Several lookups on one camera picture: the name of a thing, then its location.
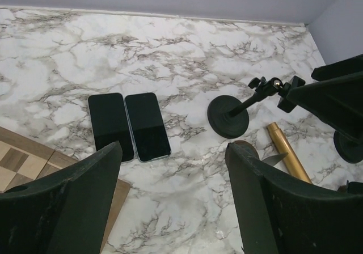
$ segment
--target gold cylinder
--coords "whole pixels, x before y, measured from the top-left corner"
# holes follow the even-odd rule
[[[284,163],[288,169],[290,175],[301,179],[305,182],[311,183],[309,176],[307,175],[304,167],[302,166],[300,160],[297,158],[294,150],[292,149],[289,141],[286,139],[284,132],[278,127],[278,125],[273,122],[267,126],[268,133],[275,144],[277,151],[279,153],[288,153],[284,158]]]

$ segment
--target metal blade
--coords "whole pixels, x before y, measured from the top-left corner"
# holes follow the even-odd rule
[[[282,161],[288,153],[277,154],[274,156],[268,156],[267,158],[263,159],[262,161],[270,166],[275,166],[278,162]]]

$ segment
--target marble countertop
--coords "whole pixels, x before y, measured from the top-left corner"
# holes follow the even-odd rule
[[[305,27],[74,11],[0,9],[0,126],[74,156],[95,151],[87,98],[156,93],[172,154],[121,165],[132,189],[103,253],[242,253],[224,151],[209,102],[244,100],[253,77],[311,82],[324,65]],[[252,106],[243,139],[275,153],[265,127],[276,121],[315,185],[362,181],[343,161],[333,129],[278,96]]]

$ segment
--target phone screen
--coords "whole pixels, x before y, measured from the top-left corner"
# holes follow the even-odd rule
[[[169,156],[171,149],[156,95],[128,95],[125,102],[140,161]]]
[[[127,121],[124,98],[121,94],[91,95],[88,98],[96,150],[119,141],[123,162],[134,158],[134,149]]]

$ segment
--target wooden board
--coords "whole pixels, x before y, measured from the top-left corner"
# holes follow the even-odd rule
[[[76,159],[0,127],[0,193],[57,172],[76,162]],[[101,251],[129,191],[130,184],[118,179]]]

